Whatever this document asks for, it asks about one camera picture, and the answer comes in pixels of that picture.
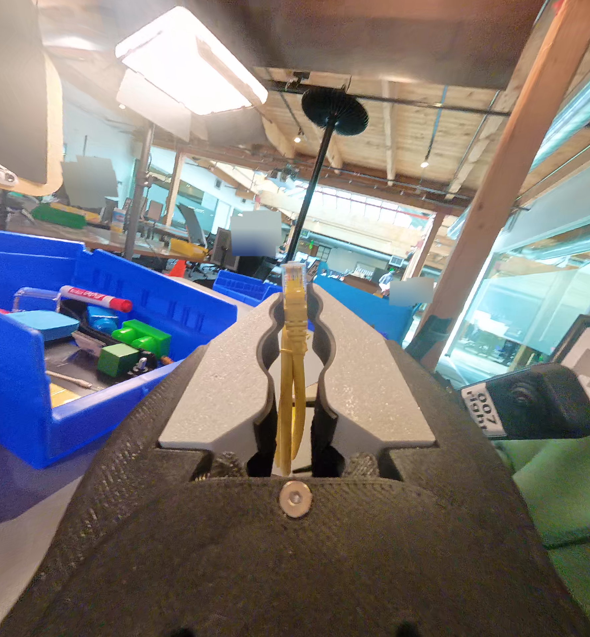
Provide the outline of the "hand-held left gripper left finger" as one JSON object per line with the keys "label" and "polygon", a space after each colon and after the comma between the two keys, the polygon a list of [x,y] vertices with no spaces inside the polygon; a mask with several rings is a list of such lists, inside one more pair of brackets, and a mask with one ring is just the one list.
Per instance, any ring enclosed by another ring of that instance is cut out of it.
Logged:
{"label": "hand-held left gripper left finger", "polygon": [[158,438],[162,449],[232,452],[246,468],[272,468],[282,295],[273,294],[211,341]]}

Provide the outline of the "light blue foam block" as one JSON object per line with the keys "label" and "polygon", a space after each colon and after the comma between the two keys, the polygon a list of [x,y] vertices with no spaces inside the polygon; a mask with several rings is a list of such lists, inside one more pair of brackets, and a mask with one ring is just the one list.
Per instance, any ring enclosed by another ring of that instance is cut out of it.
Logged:
{"label": "light blue foam block", "polygon": [[51,310],[8,313],[5,316],[38,331],[45,342],[70,338],[80,326],[80,322],[75,318]]}

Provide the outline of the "computer monitor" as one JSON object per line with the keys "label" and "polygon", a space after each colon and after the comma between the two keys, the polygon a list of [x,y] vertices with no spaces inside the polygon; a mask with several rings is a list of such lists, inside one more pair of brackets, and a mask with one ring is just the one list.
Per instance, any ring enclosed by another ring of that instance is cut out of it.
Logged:
{"label": "computer monitor", "polygon": [[211,250],[211,263],[220,269],[236,272],[239,259],[239,256],[234,255],[231,231],[218,228]]}

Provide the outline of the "slim wooden post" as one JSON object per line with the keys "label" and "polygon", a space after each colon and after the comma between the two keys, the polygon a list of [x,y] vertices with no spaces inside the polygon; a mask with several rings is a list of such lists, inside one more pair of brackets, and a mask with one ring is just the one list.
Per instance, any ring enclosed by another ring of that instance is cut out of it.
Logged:
{"label": "slim wooden post", "polygon": [[177,151],[174,159],[174,167],[171,175],[171,183],[169,185],[169,193],[166,199],[166,214],[164,219],[164,225],[171,227],[174,211],[176,207],[176,200],[179,192],[179,186],[181,183],[181,173],[185,164],[185,155],[181,151]]}
{"label": "slim wooden post", "polygon": [[412,254],[412,258],[402,275],[402,281],[407,281],[420,276],[422,268],[427,260],[427,256],[433,246],[440,227],[442,227],[445,217],[445,213],[435,213],[432,215],[426,231],[421,240],[418,242],[417,247]]}

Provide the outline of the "green two-stud brick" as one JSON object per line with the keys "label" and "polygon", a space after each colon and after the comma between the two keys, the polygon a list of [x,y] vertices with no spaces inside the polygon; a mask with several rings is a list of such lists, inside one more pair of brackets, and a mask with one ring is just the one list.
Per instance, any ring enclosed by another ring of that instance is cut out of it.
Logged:
{"label": "green two-stud brick", "polygon": [[169,355],[171,335],[139,320],[124,321],[111,333],[111,337],[132,348],[150,352],[157,358]]}

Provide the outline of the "thick wooden post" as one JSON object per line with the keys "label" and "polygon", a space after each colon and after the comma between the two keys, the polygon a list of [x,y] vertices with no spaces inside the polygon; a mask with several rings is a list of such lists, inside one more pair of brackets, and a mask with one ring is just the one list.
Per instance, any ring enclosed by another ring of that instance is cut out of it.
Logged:
{"label": "thick wooden post", "polygon": [[515,102],[458,242],[427,307],[452,330],[504,227],[533,159],[590,44],[590,1],[564,1]]}

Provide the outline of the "light blue cart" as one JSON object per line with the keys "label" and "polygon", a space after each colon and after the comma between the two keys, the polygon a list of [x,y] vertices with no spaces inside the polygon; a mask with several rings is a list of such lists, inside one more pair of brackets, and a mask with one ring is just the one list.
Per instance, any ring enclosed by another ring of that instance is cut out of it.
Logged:
{"label": "light blue cart", "polygon": [[387,298],[379,298],[328,276],[315,276],[313,282],[386,339],[402,344],[418,305],[391,305]]}

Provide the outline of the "metal light stand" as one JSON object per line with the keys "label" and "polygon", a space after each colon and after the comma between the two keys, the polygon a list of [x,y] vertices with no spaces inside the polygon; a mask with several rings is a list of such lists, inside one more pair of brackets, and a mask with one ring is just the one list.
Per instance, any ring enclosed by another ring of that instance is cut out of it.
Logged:
{"label": "metal light stand", "polygon": [[128,219],[126,220],[124,258],[128,261],[132,261],[134,256],[135,240],[137,237],[137,228],[140,219],[142,196],[146,187],[148,159],[154,135],[155,124],[152,122],[148,122],[142,138],[140,157],[135,178],[135,187],[133,191],[131,207],[128,213]]}

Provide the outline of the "green jacket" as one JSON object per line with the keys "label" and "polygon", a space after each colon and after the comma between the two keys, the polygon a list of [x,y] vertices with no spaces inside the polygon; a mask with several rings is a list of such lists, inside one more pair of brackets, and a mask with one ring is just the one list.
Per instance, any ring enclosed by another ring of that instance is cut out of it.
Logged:
{"label": "green jacket", "polygon": [[494,446],[557,574],[590,619],[590,436]]}

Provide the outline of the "clear acrylic cube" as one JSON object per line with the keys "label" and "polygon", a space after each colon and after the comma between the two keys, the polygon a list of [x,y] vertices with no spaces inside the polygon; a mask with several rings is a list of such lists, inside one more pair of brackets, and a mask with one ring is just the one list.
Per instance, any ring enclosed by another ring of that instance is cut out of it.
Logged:
{"label": "clear acrylic cube", "polygon": [[48,311],[60,313],[60,291],[21,287],[14,293],[12,312]]}

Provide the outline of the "small blue bin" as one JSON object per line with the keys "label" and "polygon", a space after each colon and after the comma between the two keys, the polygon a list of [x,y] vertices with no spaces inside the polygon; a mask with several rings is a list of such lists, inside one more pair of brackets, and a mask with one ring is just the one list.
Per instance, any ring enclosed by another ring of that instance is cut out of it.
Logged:
{"label": "small blue bin", "polygon": [[225,270],[218,272],[212,290],[251,307],[259,306],[273,294],[282,293],[279,285]]}

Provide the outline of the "dark overhead panel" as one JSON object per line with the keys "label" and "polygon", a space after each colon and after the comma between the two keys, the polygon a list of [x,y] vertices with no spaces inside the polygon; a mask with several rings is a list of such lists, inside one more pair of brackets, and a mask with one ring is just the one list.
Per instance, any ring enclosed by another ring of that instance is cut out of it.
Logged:
{"label": "dark overhead panel", "polygon": [[502,89],[543,1],[182,1],[252,67]]}

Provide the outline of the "silver metal piece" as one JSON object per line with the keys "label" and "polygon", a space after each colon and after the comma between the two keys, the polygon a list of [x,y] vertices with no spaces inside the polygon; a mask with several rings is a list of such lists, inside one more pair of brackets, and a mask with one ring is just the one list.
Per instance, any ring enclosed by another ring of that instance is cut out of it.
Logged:
{"label": "silver metal piece", "polygon": [[102,341],[78,330],[74,331],[71,336],[80,350],[96,359],[99,358],[102,349],[105,347]]}

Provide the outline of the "green bin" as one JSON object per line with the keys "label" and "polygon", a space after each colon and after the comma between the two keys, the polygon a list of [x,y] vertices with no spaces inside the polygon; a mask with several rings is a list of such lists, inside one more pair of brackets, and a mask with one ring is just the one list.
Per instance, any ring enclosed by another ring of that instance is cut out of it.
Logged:
{"label": "green bin", "polygon": [[87,226],[87,220],[83,214],[62,210],[46,203],[37,205],[30,215],[35,220],[71,229],[82,229]]}

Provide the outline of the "large blue plastic bin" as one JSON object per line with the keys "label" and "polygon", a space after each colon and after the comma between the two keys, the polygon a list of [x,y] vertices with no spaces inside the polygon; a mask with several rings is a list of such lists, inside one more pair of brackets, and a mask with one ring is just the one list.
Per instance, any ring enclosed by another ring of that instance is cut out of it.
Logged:
{"label": "large blue plastic bin", "polygon": [[40,334],[0,314],[0,444],[35,468],[110,433],[185,357],[229,328],[237,307],[83,243],[0,231],[0,308],[21,287],[72,285],[124,298],[133,318],[171,335],[173,364],[52,409]]}

